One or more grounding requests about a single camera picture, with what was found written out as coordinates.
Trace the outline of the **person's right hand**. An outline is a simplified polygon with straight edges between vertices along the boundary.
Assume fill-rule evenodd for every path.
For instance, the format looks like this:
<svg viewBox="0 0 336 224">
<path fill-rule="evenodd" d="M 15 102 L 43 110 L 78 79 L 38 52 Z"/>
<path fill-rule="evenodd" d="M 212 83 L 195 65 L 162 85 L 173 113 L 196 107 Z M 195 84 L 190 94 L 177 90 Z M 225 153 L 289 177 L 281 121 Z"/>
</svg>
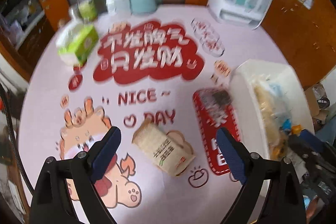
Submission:
<svg viewBox="0 0 336 224">
<path fill-rule="evenodd" d="M 309 223 L 310 220 L 315 215 L 315 212 L 317 211 L 317 206 L 318 206 L 319 200 L 320 200 L 319 197 L 315 197 L 314 199 L 312 199 L 310 201 L 310 203 L 307 207 L 307 210 L 306 210 L 306 223 Z"/>
</svg>

